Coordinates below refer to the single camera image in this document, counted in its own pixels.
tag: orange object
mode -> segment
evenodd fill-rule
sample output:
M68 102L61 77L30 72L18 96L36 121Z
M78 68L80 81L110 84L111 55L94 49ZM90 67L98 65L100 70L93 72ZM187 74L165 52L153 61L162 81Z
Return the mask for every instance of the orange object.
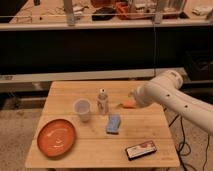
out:
M128 100L122 103L123 108L136 108L136 103L133 100Z
M48 157L57 157L67 152L76 138L72 123L57 119L47 123L39 132L37 145L40 151Z
M128 4L126 2L117 2L116 5L116 12L118 13L118 18L121 20L127 20L129 19L128 16Z

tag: terracotta plate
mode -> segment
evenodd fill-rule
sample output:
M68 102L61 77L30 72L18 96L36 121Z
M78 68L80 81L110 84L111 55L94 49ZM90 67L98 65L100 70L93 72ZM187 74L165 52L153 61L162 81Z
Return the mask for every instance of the terracotta plate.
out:
M75 128L64 119L47 123L39 132L37 144L48 157L57 157L67 152L75 141Z

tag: speckled floor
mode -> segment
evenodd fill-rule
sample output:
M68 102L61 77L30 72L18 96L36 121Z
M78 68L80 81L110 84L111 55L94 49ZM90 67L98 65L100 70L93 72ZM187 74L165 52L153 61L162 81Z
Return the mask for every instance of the speckled floor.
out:
M2 109L0 110L0 171L43 171L45 169L26 169L24 167L25 158L28 153L31 140L33 138L36 125L41 115L44 99L40 102L35 100L25 102L21 109L12 109L11 100L1 100ZM173 112L166 110L168 122L176 116ZM205 149L207 145L207 133L203 132L195 125L183 120L186 141L191 146L191 154L183 157L183 161L192 165L197 171L202 171L205 161ZM172 136L176 146L182 141L182 131L180 118L171 127ZM213 142L210 138L208 148L208 162L205 171L213 170ZM86 171L102 171L103 169L86 169ZM181 167L171 168L170 171L182 171Z

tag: plastic cup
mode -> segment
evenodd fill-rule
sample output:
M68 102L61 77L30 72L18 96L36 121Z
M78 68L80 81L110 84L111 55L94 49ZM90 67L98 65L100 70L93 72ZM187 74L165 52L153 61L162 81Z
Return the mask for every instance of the plastic cup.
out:
M74 111L82 122L90 119L90 102L87 99L79 99L74 103Z

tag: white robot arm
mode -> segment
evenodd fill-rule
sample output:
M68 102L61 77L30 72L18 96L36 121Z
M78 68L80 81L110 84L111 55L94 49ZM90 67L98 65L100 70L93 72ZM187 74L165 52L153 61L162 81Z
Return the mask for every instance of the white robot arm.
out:
M213 105L179 91L182 84L181 75L169 70L137 87L134 98L140 107L162 104L213 135Z

